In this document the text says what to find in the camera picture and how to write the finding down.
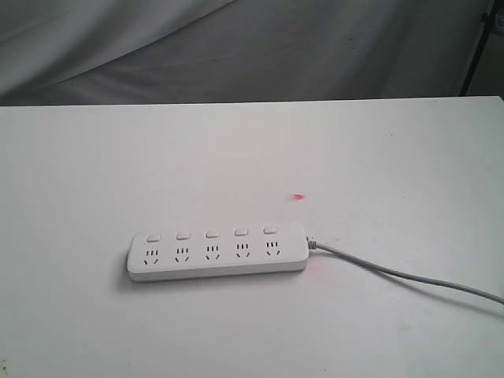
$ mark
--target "switch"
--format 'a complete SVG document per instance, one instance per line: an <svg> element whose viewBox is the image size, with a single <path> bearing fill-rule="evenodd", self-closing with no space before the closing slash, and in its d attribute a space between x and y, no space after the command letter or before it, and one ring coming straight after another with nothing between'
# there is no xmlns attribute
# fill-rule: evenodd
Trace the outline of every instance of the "switch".
<svg viewBox="0 0 504 378"><path fill-rule="evenodd" d="M235 236L246 236L246 235L249 235L248 228L236 228L235 229Z"/></svg>
<svg viewBox="0 0 504 378"><path fill-rule="evenodd" d="M157 243L159 240L161 240L161 234L149 234L147 236L148 243Z"/></svg>
<svg viewBox="0 0 504 378"><path fill-rule="evenodd" d="M276 234L278 229L276 227L264 227L265 235Z"/></svg>
<svg viewBox="0 0 504 378"><path fill-rule="evenodd" d="M208 230L206 232L206 238L207 239L213 239L213 238L218 238L219 237L219 231L218 230Z"/></svg>
<svg viewBox="0 0 504 378"><path fill-rule="evenodd" d="M190 232L179 232L176 234L176 239L177 240L188 240L191 237Z"/></svg>

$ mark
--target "white table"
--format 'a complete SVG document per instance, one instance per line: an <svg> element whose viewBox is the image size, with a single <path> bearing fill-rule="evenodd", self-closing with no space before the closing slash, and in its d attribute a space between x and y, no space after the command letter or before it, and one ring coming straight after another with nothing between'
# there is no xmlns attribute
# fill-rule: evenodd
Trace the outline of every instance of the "white table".
<svg viewBox="0 0 504 378"><path fill-rule="evenodd" d="M301 221L504 295L499 98L0 108L0 180L0 377L502 377L482 298L322 253L179 282L124 266L136 232Z"/></svg>

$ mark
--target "socket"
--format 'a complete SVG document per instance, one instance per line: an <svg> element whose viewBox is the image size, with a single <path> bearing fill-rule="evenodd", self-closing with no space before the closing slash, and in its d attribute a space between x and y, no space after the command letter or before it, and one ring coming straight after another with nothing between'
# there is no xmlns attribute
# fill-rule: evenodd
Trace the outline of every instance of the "socket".
<svg viewBox="0 0 504 378"><path fill-rule="evenodd" d="M306 267L308 245L298 223L211 230L211 234L196 228L136 235L128 255L129 276L134 281L179 280Z"/></svg>

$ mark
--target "power cord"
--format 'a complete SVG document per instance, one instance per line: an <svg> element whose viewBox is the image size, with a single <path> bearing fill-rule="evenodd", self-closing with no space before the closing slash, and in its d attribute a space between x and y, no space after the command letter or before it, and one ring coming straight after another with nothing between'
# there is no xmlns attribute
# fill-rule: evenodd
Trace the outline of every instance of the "power cord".
<svg viewBox="0 0 504 378"><path fill-rule="evenodd" d="M389 276L395 276L395 277L403 278L405 280L422 282L423 284L436 285L436 286L448 287L450 289L455 289L455 290L459 290L459 291L465 291L466 293L470 293L472 295L477 295L479 297L490 299L491 301L494 301L494 302L500 303L501 305L504 305L504 298L498 297L497 295L493 295L493 294L487 293L485 291L474 289L472 287L463 286L458 283L452 283L452 282L447 282L447 281L442 281L442 280L434 280L432 278L415 276L414 274L403 273L403 272L399 272L394 269L385 268L384 266L373 264L372 262L362 260L361 258L356 258L355 256L352 256L350 254L346 254L345 252L342 252L341 250L337 250L336 248L333 248L331 246L326 246L325 244L317 243L313 240L308 240L308 249L309 250L325 250L326 252L334 254L336 257L341 258L342 260L351 262L352 264L355 264L355 265L359 265L365 269L388 274Z"/></svg>

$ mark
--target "white cloth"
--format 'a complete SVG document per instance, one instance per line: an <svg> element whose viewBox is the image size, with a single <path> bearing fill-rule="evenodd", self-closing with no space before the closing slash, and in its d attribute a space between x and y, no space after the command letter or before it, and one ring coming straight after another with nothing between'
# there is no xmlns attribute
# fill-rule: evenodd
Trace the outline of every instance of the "white cloth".
<svg viewBox="0 0 504 378"><path fill-rule="evenodd" d="M490 3L51 1L65 5L49 11L45 1L30 39L18 32L7 42L10 54L0 45L0 95L11 94L7 102L457 95ZM42 7L36 0L24 3ZM0 30L4 40L5 27Z"/></svg>

